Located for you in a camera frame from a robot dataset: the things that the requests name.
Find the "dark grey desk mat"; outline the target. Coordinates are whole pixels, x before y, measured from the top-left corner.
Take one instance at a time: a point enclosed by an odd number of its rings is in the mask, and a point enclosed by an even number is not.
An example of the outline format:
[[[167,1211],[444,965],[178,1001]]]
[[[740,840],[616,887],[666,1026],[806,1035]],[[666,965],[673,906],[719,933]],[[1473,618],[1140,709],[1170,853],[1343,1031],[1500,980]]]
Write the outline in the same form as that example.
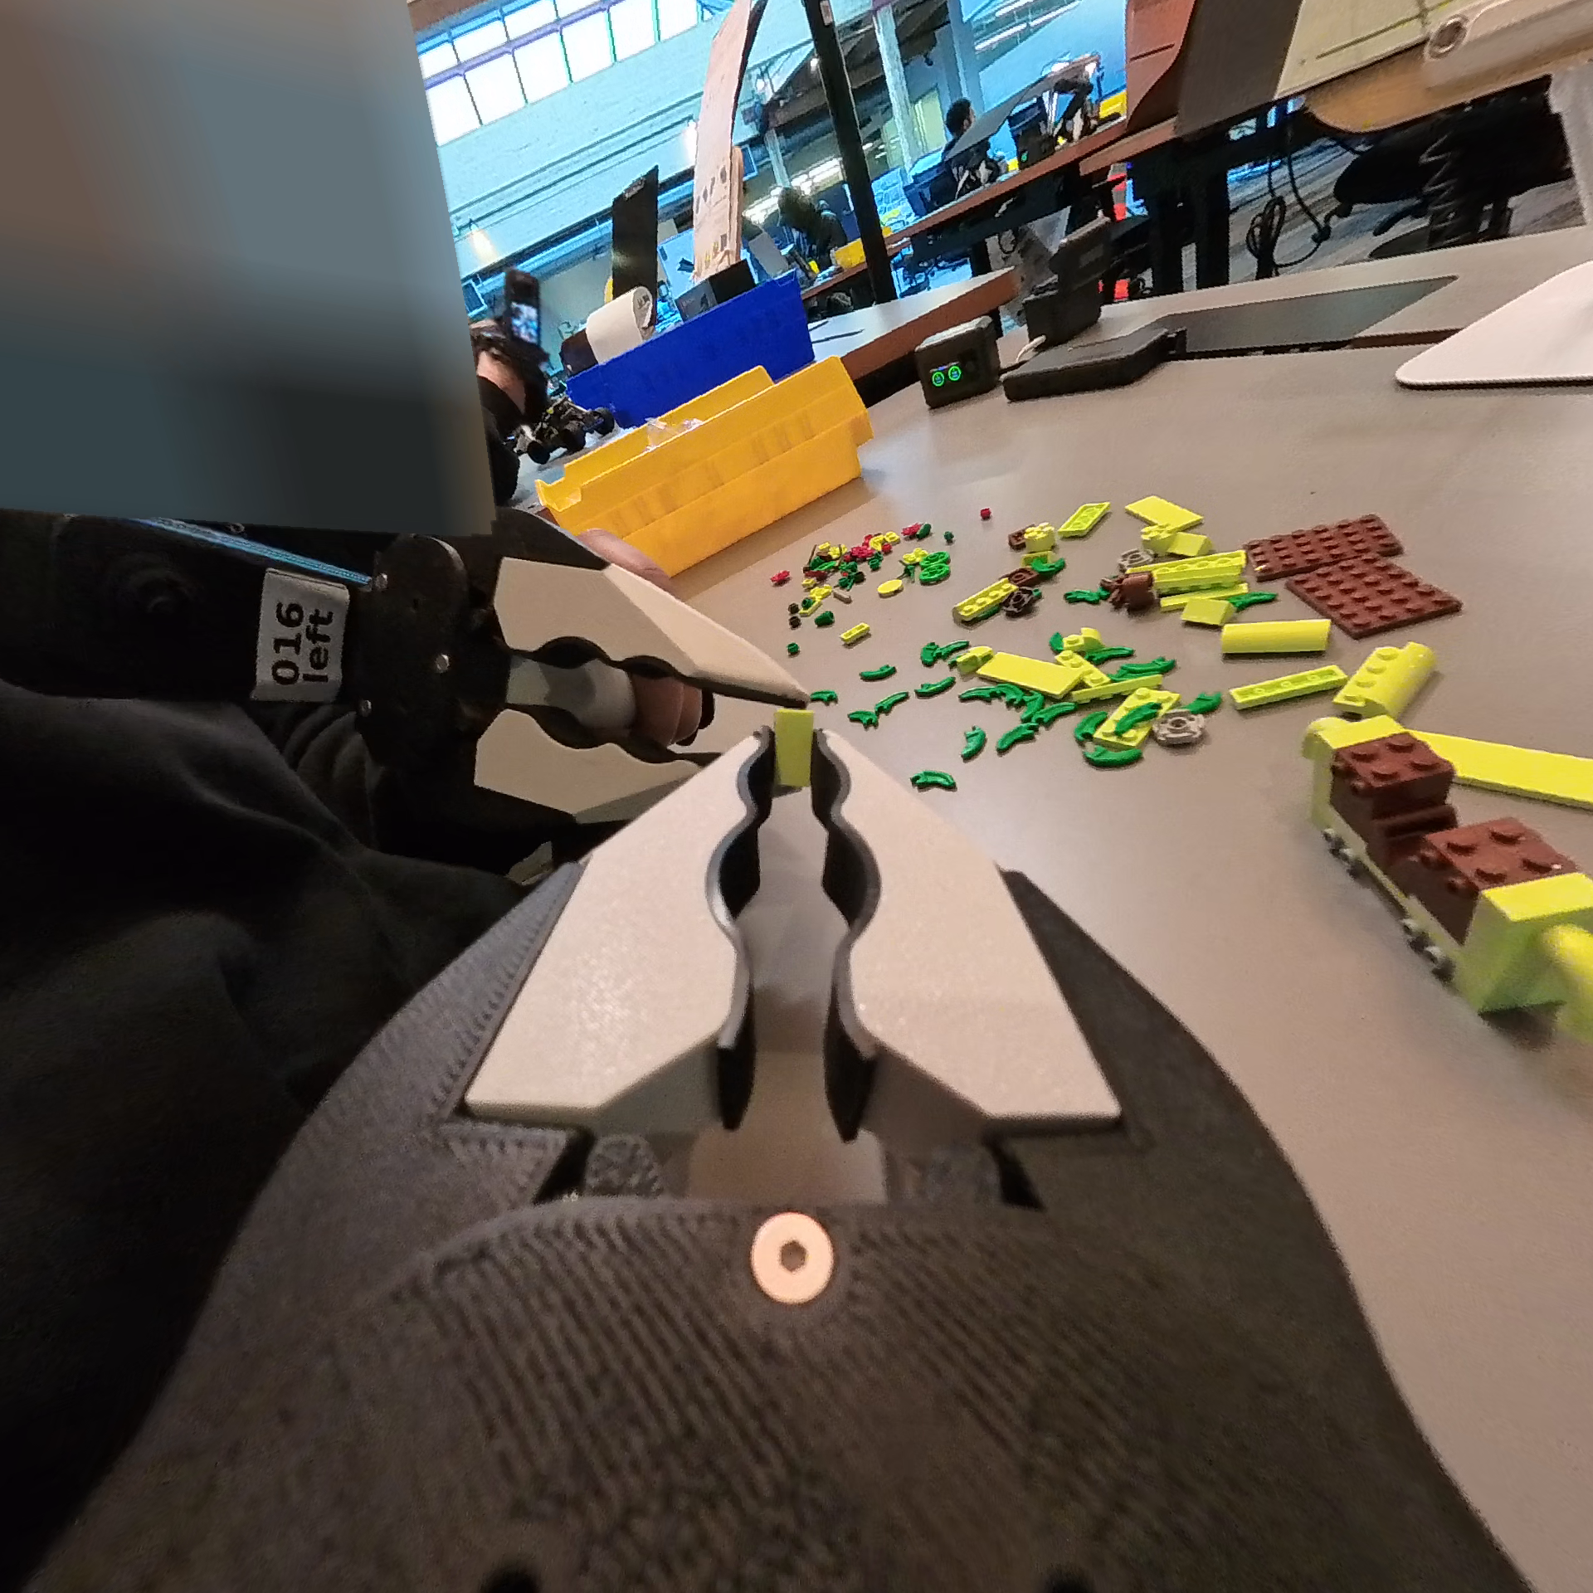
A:
[[[1168,358],[1200,360],[1272,352],[1326,352],[1346,347],[1422,345],[1437,332],[1390,332],[1386,322],[1451,286],[1453,275],[1390,284],[1358,284],[1244,305],[1174,311],[1117,332],[1117,339],[1162,345]]]

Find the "blue plastic bin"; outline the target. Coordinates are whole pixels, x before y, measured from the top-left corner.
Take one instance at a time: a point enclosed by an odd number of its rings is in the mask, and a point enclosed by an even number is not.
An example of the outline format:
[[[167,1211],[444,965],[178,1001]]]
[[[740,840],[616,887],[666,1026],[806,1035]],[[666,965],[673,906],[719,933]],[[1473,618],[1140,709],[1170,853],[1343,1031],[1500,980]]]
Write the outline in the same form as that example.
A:
[[[576,406],[609,409],[618,426],[633,428],[755,368],[779,383],[812,362],[802,286],[789,271],[569,375],[565,390]]]

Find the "white paper roll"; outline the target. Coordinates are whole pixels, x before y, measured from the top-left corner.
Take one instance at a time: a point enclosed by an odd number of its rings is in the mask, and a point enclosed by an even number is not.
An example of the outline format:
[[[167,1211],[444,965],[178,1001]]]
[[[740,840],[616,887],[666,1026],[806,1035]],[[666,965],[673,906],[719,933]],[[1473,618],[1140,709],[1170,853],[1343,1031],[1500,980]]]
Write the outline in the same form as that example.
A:
[[[599,309],[592,311],[584,324],[584,337],[592,360],[603,366],[643,347],[656,330],[656,313],[650,288],[639,284],[626,292],[616,292]]]

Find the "black power bank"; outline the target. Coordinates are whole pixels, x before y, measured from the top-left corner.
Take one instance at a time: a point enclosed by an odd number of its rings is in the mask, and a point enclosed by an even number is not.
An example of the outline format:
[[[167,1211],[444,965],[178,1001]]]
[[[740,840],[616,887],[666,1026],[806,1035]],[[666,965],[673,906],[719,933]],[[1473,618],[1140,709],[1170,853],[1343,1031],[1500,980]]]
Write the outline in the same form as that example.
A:
[[[1102,318],[1102,278],[1111,261],[1111,227],[1100,216],[1068,233],[1049,258],[1051,278],[1022,305],[1028,341],[1062,345]]]

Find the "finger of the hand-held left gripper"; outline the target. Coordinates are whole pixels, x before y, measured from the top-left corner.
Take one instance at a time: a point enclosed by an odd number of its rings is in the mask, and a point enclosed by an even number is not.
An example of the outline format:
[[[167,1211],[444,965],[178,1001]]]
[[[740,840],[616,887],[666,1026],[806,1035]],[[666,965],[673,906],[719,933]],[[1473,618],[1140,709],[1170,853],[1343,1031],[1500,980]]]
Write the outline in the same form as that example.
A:
[[[575,825],[626,823],[719,756],[667,749],[633,730],[597,732],[563,709],[504,707],[474,745],[472,777],[480,790]]]
[[[806,705],[789,669],[641,574],[597,563],[504,559],[495,620],[516,662],[603,663],[724,698]]]

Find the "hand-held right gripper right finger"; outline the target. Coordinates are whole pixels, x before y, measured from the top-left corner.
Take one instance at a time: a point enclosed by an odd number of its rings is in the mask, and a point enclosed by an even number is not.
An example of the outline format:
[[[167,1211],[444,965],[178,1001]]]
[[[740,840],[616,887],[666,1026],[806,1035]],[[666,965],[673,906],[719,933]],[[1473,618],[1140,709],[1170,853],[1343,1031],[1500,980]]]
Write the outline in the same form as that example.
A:
[[[810,794],[842,914],[823,1039],[842,1138],[1104,1130],[1123,1109],[999,866],[827,730]]]

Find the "black office chair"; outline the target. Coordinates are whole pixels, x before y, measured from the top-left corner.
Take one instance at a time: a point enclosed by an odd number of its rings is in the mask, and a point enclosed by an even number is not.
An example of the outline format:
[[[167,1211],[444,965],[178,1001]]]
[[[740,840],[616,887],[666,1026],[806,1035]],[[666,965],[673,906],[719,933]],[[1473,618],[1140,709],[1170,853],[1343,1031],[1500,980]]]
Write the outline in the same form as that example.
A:
[[[1508,237],[1513,201],[1570,174],[1561,119],[1544,104],[1487,102],[1382,132],[1333,186],[1335,216],[1399,206],[1424,250]]]

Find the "lime and brown brick model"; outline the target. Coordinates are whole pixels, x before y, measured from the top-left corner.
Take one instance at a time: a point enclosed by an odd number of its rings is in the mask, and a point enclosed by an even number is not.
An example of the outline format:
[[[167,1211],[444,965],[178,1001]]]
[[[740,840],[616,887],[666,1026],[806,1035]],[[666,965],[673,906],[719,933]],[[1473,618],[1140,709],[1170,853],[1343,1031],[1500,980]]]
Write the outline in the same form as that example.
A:
[[[1305,730],[1308,817],[1377,883],[1405,942],[1479,1014],[1542,1009],[1591,1035],[1591,880],[1513,817],[1458,823],[1451,760],[1388,717]]]

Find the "beige hanging banner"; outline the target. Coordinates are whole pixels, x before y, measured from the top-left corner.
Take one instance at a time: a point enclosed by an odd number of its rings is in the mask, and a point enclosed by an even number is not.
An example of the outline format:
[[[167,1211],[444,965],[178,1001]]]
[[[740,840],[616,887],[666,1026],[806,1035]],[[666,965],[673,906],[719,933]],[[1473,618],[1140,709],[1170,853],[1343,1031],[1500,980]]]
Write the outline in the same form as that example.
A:
[[[736,144],[738,106],[751,45],[766,2],[734,2],[709,45],[692,159],[694,284],[736,265],[743,248],[743,155]]]

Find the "person's left forearm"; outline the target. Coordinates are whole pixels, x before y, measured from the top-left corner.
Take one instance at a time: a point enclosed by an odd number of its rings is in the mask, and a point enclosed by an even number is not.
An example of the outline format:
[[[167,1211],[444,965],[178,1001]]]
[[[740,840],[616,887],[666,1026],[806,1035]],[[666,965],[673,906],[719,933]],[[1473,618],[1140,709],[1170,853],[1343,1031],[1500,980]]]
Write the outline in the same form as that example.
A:
[[[4,680],[4,845],[62,864],[233,863],[326,851],[506,874],[550,844],[520,811],[446,815],[381,766],[349,707],[45,694]]]

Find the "black device with green display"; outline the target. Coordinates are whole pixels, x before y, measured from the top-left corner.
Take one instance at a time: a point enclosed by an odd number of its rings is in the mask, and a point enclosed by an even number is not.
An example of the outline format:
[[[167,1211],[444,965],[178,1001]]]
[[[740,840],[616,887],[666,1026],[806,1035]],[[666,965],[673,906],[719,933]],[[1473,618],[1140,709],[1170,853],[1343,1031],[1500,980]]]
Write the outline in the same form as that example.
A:
[[[931,411],[956,406],[1001,385],[1001,322],[980,314],[925,337],[912,352],[922,396]]]

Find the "black pillar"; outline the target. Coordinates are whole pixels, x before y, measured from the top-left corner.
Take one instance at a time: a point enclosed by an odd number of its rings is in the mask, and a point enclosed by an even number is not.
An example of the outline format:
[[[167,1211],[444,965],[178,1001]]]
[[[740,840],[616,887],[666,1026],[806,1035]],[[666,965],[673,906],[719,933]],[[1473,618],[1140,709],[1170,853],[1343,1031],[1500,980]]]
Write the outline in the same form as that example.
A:
[[[863,242],[863,263],[874,305],[895,301],[893,273],[884,241],[884,229],[874,199],[863,131],[853,100],[844,47],[832,19],[831,2],[802,2],[810,40],[819,68],[823,96],[842,157],[842,176]]]

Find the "white monitor stand base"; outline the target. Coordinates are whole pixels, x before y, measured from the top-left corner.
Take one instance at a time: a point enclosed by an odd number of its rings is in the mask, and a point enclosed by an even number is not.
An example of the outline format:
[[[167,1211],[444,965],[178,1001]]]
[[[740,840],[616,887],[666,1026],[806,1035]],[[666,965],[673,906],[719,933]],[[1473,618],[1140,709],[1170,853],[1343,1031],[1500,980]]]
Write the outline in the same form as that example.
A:
[[[1591,223],[1591,64],[1549,79],[1563,123],[1583,223]],[[1591,263],[1561,271],[1504,307],[1424,349],[1396,381],[1411,390],[1589,387]]]

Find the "brown studded plate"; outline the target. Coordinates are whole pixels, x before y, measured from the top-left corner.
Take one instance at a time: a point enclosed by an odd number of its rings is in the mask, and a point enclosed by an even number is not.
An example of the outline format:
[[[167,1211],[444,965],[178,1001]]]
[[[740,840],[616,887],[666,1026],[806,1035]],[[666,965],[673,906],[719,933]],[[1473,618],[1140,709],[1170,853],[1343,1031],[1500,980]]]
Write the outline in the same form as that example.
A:
[[[1280,582],[1356,559],[1396,557],[1403,544],[1379,514],[1363,514],[1261,536],[1244,552],[1255,580]]]
[[[1289,576],[1286,591],[1354,641],[1447,618],[1462,599],[1386,555],[1362,555]]]

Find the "black and white toy car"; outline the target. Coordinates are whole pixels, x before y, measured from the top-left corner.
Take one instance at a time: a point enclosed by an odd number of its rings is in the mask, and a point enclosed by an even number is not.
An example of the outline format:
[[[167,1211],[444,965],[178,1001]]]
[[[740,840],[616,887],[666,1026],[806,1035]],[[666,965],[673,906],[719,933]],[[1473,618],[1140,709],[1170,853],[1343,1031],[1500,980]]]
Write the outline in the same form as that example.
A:
[[[601,440],[611,436],[614,428],[614,413],[609,407],[584,407],[567,392],[557,392],[540,417],[516,428],[512,445],[535,464],[544,466],[552,459],[582,451],[593,436]]]

